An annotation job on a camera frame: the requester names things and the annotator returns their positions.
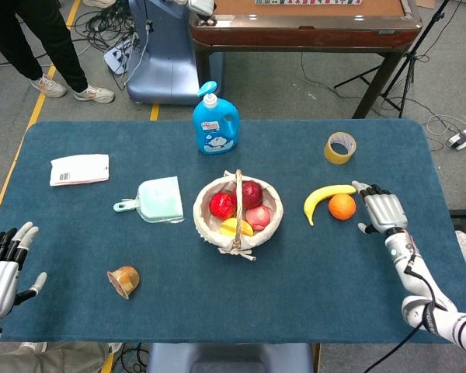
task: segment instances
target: tape roll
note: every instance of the tape roll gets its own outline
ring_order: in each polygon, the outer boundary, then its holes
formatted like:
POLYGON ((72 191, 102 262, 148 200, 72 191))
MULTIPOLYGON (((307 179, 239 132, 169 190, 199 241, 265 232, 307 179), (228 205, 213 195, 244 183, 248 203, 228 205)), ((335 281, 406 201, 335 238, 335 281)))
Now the tape roll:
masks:
POLYGON ((343 165, 347 163, 356 152, 356 140, 345 132, 336 132, 332 134, 325 146, 325 157, 334 165, 343 165), (347 149, 347 154, 339 154, 332 149, 332 144, 341 144, 347 149))

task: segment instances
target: gray floor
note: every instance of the gray floor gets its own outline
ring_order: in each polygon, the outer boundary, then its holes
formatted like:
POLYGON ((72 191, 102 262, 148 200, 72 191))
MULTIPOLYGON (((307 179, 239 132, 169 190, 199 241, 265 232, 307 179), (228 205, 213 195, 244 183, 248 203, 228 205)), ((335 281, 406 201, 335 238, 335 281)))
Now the gray floor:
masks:
MULTIPOLYGON (((63 13, 67 15, 72 0, 63 3, 63 13)), ((451 2, 447 6, 447 18, 456 5, 456 2, 451 2)), ((82 4, 77 14, 89 10, 92 9, 82 4)), ((424 19, 428 20, 433 13, 422 9, 422 14, 424 19)), ((444 24, 445 21, 433 30, 425 45, 433 42, 444 24)), ((36 55, 41 54, 43 51, 40 43, 26 27, 24 28, 33 51, 36 55)), ((81 51, 86 44, 79 42, 75 46, 81 51)), ((461 5, 455 19, 431 51, 430 57, 431 61, 428 64, 417 64, 416 82, 409 97, 427 105, 434 113, 466 116, 466 4, 461 5)), ((366 70, 376 65, 379 60, 378 56, 366 54, 304 54, 304 66, 308 76, 328 85, 366 70)), ((47 58, 41 61, 48 63, 47 58)), ((93 85, 113 89, 117 94, 116 101, 105 106, 78 103, 69 93, 63 99, 47 99, 40 120, 149 118, 149 105, 132 103, 125 92, 117 91, 100 52, 89 49, 80 57, 80 61, 89 81, 93 85)), ((56 78, 63 82, 58 74, 56 78)), ((364 89, 363 83, 354 82, 342 87, 340 92, 347 96, 359 96, 364 89)), ((246 119, 347 118, 351 117, 359 102, 358 99, 339 99, 320 86, 305 81, 301 73, 300 54, 282 53, 228 54, 224 96, 236 104, 242 117, 246 119)), ((37 97, 37 92, 13 68, 0 68, 0 189, 37 97)), ((383 115, 395 115, 394 112, 381 110, 380 105, 381 103, 377 103, 375 107, 383 115)), ((189 120, 191 113, 190 107, 163 106, 159 119, 189 120)), ((427 110, 411 102, 408 102, 405 114, 420 123, 425 123, 430 116, 427 110)), ((432 129, 437 132, 443 130, 438 126, 432 126, 432 129)), ((447 140, 447 135, 429 136, 441 143, 447 140)), ((431 146, 439 148, 439 144, 434 141, 431 141, 431 146)), ((466 208, 466 149, 456 152, 445 148, 432 152, 432 155, 449 208, 466 208)), ((389 349, 390 346, 386 345, 323 346, 321 372, 362 371, 389 349)), ((448 345, 409 344, 377 371, 464 373, 466 354, 448 345)))

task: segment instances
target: dustpan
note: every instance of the dustpan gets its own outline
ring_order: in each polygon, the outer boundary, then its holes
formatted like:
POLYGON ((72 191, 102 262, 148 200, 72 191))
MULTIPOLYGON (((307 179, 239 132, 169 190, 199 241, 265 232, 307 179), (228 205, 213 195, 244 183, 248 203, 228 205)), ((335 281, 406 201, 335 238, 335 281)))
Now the dustpan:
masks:
POLYGON ((179 193, 178 177, 147 180, 140 184, 137 196, 114 204, 115 212, 136 210, 148 223, 180 222, 183 206, 179 193))

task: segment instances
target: table leg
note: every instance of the table leg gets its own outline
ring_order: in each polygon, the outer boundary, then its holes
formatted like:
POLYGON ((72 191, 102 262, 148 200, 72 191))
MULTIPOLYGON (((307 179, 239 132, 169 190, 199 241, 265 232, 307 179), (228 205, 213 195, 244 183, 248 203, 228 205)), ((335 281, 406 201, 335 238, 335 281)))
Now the table leg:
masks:
POLYGON ((363 99, 360 101, 360 104, 353 115, 353 119, 361 119, 367 116, 371 107, 373 107, 376 99, 380 95, 381 90, 385 87, 385 84, 387 84, 395 68, 401 61, 402 56, 402 53, 388 53, 386 55, 383 63, 374 76, 373 81, 367 88, 363 99))
POLYGON ((312 344, 312 360, 314 361, 314 373, 319 373, 319 357, 321 353, 321 344, 312 344))
POLYGON ((210 54, 208 51, 195 51, 196 59, 196 73, 199 78, 199 86, 202 86, 205 82, 209 82, 210 77, 210 54))

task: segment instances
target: blue tablecloth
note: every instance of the blue tablecloth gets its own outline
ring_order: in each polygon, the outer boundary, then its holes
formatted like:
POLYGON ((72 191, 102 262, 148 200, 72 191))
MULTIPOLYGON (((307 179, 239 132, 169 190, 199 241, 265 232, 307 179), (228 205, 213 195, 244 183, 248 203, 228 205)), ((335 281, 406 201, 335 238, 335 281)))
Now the blue tablecloth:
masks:
MULTIPOLYGON (((401 340, 403 289, 383 237, 365 236, 363 204, 349 221, 327 203, 315 227, 302 212, 313 190, 359 180, 395 192, 410 232, 438 285, 466 312, 466 269, 422 128, 410 120, 242 121, 239 145, 203 155, 189 121, 38 123, 0 208, 0 230, 32 220, 40 227, 21 275, 21 290, 45 270, 40 296, 3 320, 7 340, 154 342, 363 342, 401 340), (336 131, 357 152, 344 166, 322 149, 336 131), (110 180, 50 187, 50 160, 110 157, 110 180), (256 262, 221 255, 195 230, 199 191, 227 169, 271 183, 285 214, 256 262), (186 220, 148 224, 112 206, 145 181, 178 176, 186 220), (141 283, 129 301, 106 277, 123 265, 141 283)), ((420 333, 416 341, 440 341, 420 333)))

